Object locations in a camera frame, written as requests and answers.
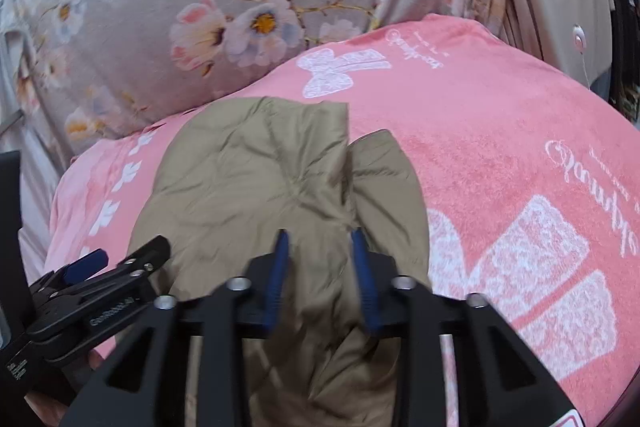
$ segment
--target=black clamp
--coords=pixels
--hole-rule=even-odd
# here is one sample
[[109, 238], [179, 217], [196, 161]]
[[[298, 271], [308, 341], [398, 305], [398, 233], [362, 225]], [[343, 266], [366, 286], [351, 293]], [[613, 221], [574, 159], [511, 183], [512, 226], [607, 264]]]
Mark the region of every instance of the black clamp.
[[[352, 233], [353, 261], [367, 328], [399, 337], [393, 427], [446, 427], [441, 335], [452, 335], [460, 427], [550, 427], [577, 412], [541, 362], [479, 294], [435, 296], [398, 274], [394, 259]], [[242, 277], [209, 296], [161, 296], [81, 391], [62, 427], [184, 425], [190, 340], [202, 336], [198, 427], [250, 427], [242, 339], [266, 338], [277, 322], [289, 241], [251, 261]]]
[[578, 413], [558, 383], [480, 294], [434, 295], [352, 234], [367, 328], [401, 339], [394, 427], [446, 427], [441, 335], [453, 338], [460, 427], [550, 427]]
[[92, 279], [107, 266], [103, 250], [34, 282], [21, 305], [32, 310], [33, 318], [22, 323], [12, 315], [8, 341], [0, 346], [0, 394], [18, 400], [6, 410], [0, 407], [0, 419], [9, 415], [22, 426], [42, 425], [22, 400], [32, 390], [70, 405], [90, 375], [78, 361], [133, 323], [154, 300], [148, 276], [169, 257], [168, 241], [158, 236]]
[[61, 427], [184, 425], [192, 336], [202, 337], [197, 425], [249, 426], [242, 339], [264, 339], [278, 322], [289, 237], [251, 260], [242, 277], [206, 297], [159, 296], [82, 389]]

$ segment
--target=pink towel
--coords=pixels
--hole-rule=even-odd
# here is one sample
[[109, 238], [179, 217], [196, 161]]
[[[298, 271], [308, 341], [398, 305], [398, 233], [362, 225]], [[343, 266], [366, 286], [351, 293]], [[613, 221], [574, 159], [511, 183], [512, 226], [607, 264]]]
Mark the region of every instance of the pink towel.
[[[422, 183], [434, 291], [489, 295], [586, 424], [602, 420], [640, 362], [640, 134], [618, 113], [479, 23], [435, 15], [315, 48], [235, 96], [348, 102], [352, 139], [390, 129]], [[140, 136], [101, 142], [72, 166], [48, 267], [83, 246], [124, 256], [162, 152], [190, 116], [158, 128], [139, 167], [142, 152], [129, 154]]]

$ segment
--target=white butterfly print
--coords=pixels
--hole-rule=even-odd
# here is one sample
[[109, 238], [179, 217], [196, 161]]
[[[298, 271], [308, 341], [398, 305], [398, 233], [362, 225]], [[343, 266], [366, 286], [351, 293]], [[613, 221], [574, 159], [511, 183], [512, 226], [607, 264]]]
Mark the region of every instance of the white butterfly print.
[[[429, 276], [436, 294], [463, 299], [487, 295], [510, 321], [533, 311], [575, 274], [588, 241], [560, 211], [535, 195], [467, 274], [462, 242], [451, 220], [428, 210]], [[616, 314], [605, 275], [593, 271], [518, 332], [556, 380], [613, 351]], [[458, 424], [452, 342], [443, 340], [449, 427]]]
[[98, 219], [95, 220], [94, 225], [91, 227], [91, 230], [89, 230], [89, 236], [94, 236], [98, 233], [98, 230], [108, 227], [119, 206], [119, 201], [113, 203], [111, 200], [106, 200], [100, 210]]
[[154, 137], [154, 135], [156, 134], [158, 130], [155, 131], [151, 131], [151, 132], [147, 132], [145, 134], [141, 134], [138, 137], [138, 144], [133, 147], [133, 149], [131, 149], [129, 151], [129, 156], [133, 156], [134, 154], [138, 154], [140, 152], [140, 148], [148, 145], [151, 142], [151, 139]]
[[135, 178], [136, 174], [138, 174], [141, 165], [142, 160], [140, 160], [138, 163], [127, 163], [122, 169], [122, 176], [111, 189], [111, 192], [118, 192], [125, 183], [132, 182], [133, 178]]
[[359, 70], [390, 70], [391, 63], [376, 50], [368, 49], [336, 57], [329, 48], [300, 57], [296, 65], [313, 74], [302, 91], [305, 98], [317, 98], [353, 87], [346, 73]]

